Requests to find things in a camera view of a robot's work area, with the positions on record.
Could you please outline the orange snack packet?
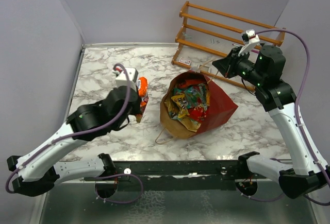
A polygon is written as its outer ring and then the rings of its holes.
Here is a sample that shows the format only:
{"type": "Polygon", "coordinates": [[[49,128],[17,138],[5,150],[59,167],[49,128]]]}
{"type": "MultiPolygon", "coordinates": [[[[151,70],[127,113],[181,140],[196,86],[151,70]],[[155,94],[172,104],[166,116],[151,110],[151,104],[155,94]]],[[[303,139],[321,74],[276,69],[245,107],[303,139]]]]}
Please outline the orange snack packet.
{"type": "Polygon", "coordinates": [[[149,101],[149,96],[147,93],[148,90],[148,81],[145,77],[140,77],[137,81],[137,88],[138,88],[138,94],[139,97],[141,97],[141,102],[140,102],[140,114],[136,114],[136,121],[137,123],[140,123],[142,121],[143,114],[145,112],[147,103],[149,101]]]}

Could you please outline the red paper bag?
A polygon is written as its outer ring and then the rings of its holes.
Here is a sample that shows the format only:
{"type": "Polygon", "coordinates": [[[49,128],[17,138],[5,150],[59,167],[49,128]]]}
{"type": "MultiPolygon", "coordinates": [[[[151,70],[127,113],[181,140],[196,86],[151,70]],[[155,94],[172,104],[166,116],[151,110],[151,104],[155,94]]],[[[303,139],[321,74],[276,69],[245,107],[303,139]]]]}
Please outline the red paper bag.
{"type": "Polygon", "coordinates": [[[205,133],[212,129],[218,128],[231,118],[238,106],[230,99],[230,97],[213,82],[205,73],[197,70],[188,70],[184,73],[177,75],[170,82],[167,93],[161,100],[160,104],[160,123],[163,130],[167,131],[173,139],[187,140],[198,134],[205,133]],[[202,80],[206,83],[210,91],[210,106],[208,107],[206,117],[201,122],[196,131],[191,131],[186,126],[178,121],[170,118],[166,102],[170,102],[172,91],[176,84],[184,80],[202,80]]]}

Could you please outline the teal Fox's candy packet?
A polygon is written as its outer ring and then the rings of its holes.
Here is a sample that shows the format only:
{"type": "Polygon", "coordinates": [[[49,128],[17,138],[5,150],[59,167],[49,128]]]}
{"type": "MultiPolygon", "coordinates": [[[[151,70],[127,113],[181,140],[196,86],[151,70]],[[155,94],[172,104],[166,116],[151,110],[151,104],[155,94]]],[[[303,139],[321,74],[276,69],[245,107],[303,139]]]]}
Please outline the teal Fox's candy packet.
{"type": "Polygon", "coordinates": [[[184,89],[174,88],[172,94],[173,96],[183,94],[184,104],[188,109],[200,106],[206,111],[208,109],[207,90],[207,85],[200,83],[184,89]]]}

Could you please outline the yellow M&Ms packet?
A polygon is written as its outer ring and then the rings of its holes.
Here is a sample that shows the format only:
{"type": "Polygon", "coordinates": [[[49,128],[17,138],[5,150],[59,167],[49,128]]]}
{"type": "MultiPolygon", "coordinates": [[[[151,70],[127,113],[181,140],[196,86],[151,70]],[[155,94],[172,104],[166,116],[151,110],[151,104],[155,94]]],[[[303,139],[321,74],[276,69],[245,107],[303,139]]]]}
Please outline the yellow M&Ms packet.
{"type": "Polygon", "coordinates": [[[189,115],[189,111],[187,108],[187,101],[184,94],[178,94],[171,97],[174,103],[178,106],[179,112],[177,118],[183,118],[189,115]]]}

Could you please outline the gold chips bag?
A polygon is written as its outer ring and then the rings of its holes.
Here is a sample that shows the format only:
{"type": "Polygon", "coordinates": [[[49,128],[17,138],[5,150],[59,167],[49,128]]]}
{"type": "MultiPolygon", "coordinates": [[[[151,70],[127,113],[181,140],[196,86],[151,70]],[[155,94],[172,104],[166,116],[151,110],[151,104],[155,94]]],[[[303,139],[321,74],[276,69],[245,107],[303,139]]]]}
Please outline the gold chips bag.
{"type": "Polygon", "coordinates": [[[194,107],[185,93],[177,88],[164,104],[170,119],[179,121],[188,131],[197,132],[205,119],[204,108],[200,104],[194,107]]]}

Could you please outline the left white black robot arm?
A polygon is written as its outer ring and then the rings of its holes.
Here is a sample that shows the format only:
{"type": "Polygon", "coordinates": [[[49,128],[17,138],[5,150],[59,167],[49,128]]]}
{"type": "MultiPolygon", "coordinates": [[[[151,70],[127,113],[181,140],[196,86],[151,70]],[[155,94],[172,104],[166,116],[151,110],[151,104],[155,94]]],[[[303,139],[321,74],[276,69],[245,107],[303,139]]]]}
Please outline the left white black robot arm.
{"type": "Polygon", "coordinates": [[[129,115],[141,113],[140,102],[137,87],[123,85],[111,90],[103,100],[80,106],[37,149],[7,159],[11,175],[5,184],[6,192],[34,197],[74,179],[110,179],[117,170],[108,154],[101,153],[85,161],[62,162],[61,159],[97,137],[125,128],[123,123],[129,121],[129,115]]]}

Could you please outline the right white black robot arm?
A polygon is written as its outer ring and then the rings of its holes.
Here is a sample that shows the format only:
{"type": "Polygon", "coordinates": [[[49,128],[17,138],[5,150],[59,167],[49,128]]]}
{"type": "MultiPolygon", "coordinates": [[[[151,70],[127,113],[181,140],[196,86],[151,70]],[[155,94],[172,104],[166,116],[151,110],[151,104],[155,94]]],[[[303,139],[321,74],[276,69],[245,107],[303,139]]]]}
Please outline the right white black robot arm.
{"type": "Polygon", "coordinates": [[[233,48],[223,59],[212,65],[225,77],[236,76],[255,87],[255,96],[273,119],[291,156],[291,164],[265,158],[258,152],[249,152],[238,159],[237,173],[242,178],[260,174],[279,184],[283,193],[291,198],[308,194],[326,185],[329,176],[328,163],[318,154],[307,130],[302,131],[302,117],[296,105],[293,88],[281,75],[286,59],[279,47],[263,46],[256,62],[249,60],[249,53],[240,54],[241,48],[233,48]]]}

